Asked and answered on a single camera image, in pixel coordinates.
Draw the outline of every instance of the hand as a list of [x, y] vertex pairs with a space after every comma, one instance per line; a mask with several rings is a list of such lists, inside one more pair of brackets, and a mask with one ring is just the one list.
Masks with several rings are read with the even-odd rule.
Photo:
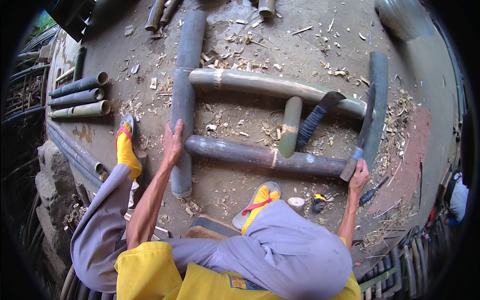
[[357, 166], [355, 167], [355, 173], [353, 173], [350, 183], [348, 184], [348, 193], [359, 197], [368, 178], [370, 178], [370, 174], [368, 173], [367, 163], [362, 157], [360, 157], [357, 161]]
[[177, 124], [175, 124], [175, 134], [170, 128], [170, 123], [168, 123], [165, 127], [165, 136], [163, 137], [163, 161], [171, 167], [177, 163], [180, 153], [183, 149], [183, 145], [181, 143], [182, 130], [182, 119], [177, 120]]

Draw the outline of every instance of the yellow shirt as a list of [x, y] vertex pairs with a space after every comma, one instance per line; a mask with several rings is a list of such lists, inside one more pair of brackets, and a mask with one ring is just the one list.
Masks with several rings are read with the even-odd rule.
[[[145, 242], [123, 252], [115, 269], [118, 300], [281, 299], [235, 272], [217, 273], [192, 262], [188, 263], [182, 280], [173, 261], [172, 246], [167, 242]], [[345, 288], [332, 299], [360, 299], [360, 287], [353, 272]]]

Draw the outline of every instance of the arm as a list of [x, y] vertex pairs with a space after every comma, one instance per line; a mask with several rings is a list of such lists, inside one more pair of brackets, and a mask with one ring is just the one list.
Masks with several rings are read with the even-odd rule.
[[343, 213], [342, 222], [336, 231], [336, 235], [344, 238], [347, 247], [352, 247], [353, 230], [355, 229], [355, 220], [357, 216], [357, 208], [359, 206], [360, 193], [370, 177], [368, 173], [367, 163], [363, 158], [359, 158], [355, 173], [348, 184], [347, 206]]
[[133, 249], [141, 243], [149, 241], [155, 229], [158, 211], [162, 204], [163, 193], [170, 177], [173, 166], [177, 163], [183, 145], [181, 143], [181, 132], [183, 121], [178, 120], [175, 125], [175, 134], [169, 125], [165, 128], [163, 142], [164, 158], [160, 169], [152, 182], [148, 185], [144, 194], [135, 208], [134, 213], [127, 226], [127, 249]]

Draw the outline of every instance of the screwdriver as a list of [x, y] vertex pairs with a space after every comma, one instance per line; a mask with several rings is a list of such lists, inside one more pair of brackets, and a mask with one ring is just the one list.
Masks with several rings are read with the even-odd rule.
[[375, 195], [375, 192], [388, 180], [388, 176], [380, 182], [379, 185], [377, 185], [374, 189], [368, 190], [365, 194], [360, 197], [360, 203], [365, 204], [368, 201], [370, 201], [373, 198], [373, 195]]

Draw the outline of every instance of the printed logo on shirt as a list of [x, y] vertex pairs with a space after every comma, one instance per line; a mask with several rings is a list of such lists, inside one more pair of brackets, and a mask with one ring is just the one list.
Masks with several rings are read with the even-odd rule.
[[249, 290], [266, 290], [263, 287], [256, 285], [247, 279], [232, 277], [230, 275], [228, 275], [228, 277], [230, 278], [231, 288], [249, 289]]

